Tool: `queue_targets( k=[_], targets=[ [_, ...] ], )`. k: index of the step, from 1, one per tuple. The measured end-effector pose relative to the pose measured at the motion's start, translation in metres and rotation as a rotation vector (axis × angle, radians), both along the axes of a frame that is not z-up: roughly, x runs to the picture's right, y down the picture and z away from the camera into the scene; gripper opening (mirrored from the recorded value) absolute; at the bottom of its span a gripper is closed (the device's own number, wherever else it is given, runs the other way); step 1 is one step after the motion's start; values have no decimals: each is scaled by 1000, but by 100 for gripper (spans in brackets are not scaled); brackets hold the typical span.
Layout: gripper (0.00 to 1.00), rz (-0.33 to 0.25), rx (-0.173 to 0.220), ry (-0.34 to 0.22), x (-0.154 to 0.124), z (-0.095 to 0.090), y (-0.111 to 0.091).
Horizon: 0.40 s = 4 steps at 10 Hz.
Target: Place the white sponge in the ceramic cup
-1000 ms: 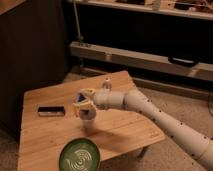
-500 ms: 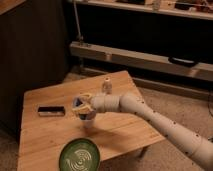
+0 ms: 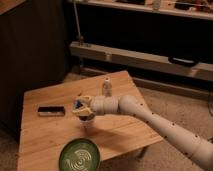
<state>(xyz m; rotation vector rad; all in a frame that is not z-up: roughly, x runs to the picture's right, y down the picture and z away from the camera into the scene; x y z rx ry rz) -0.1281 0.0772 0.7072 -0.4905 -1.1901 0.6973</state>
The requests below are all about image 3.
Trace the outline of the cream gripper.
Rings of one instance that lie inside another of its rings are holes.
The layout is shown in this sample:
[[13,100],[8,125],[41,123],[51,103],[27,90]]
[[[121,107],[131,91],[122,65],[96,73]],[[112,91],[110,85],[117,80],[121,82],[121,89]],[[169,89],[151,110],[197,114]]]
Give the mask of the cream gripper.
[[75,101],[80,103],[86,103],[86,109],[77,109],[73,110],[72,113],[75,114],[78,117],[87,117],[89,115],[93,114],[93,110],[91,109],[90,103],[91,103],[92,97],[85,95],[85,96],[78,96]]

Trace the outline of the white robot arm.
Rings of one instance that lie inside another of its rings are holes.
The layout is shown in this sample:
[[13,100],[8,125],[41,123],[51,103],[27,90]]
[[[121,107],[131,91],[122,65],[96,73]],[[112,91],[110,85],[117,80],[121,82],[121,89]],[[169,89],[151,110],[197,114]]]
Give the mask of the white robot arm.
[[135,117],[145,122],[200,168],[213,171],[213,143],[152,112],[132,95],[78,96],[72,113],[78,117],[106,114]]

